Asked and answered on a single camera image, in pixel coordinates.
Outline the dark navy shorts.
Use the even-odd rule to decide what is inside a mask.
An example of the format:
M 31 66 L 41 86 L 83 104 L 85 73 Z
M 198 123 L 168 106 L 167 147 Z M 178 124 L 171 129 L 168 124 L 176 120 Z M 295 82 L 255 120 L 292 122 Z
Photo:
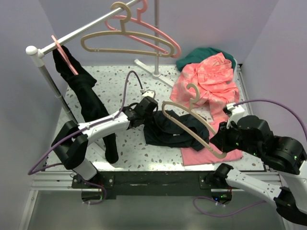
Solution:
M 187 122 L 192 125 L 192 121 L 197 120 L 189 114 L 177 115 L 173 110 L 167 110 L 167 113 L 184 125 Z M 157 111 L 154 116 L 145 121 L 143 133 L 145 142 L 148 145 L 193 148 L 196 151 L 202 149 L 201 144 L 193 136 L 164 116 L 162 111 Z

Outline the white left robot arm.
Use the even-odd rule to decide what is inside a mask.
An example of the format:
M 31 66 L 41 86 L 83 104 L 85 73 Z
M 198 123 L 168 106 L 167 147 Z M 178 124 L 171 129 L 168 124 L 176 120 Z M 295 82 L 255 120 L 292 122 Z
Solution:
M 94 188 L 99 184 L 98 170 L 86 159 L 87 147 L 116 132 L 139 127 L 157 107 L 154 98 L 145 96 L 134 108 L 124 106 L 118 112 L 92 122 L 66 122 L 51 144 L 51 150 L 65 169 L 73 170 L 83 178 L 87 187 Z

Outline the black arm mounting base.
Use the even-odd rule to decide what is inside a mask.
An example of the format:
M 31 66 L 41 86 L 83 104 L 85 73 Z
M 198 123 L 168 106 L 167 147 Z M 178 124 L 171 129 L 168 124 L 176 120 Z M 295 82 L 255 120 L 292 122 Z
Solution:
M 212 189 L 228 189 L 227 174 L 233 167 L 225 163 L 214 171 L 101 171 L 83 182 L 74 176 L 73 189 L 82 189 L 82 199 L 98 199 L 96 185 L 106 190 L 106 199 L 117 196 L 204 196 Z

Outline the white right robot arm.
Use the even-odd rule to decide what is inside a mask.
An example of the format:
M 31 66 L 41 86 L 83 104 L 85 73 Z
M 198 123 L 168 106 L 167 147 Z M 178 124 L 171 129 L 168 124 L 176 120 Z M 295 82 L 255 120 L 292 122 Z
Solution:
M 289 222 L 307 224 L 307 154 L 298 140 L 276 136 L 265 120 L 248 115 L 230 127 L 222 122 L 210 142 L 223 153 L 241 150 L 260 158 L 286 182 L 270 185 L 222 163 L 212 174 L 217 187 L 242 189 L 271 204 Z

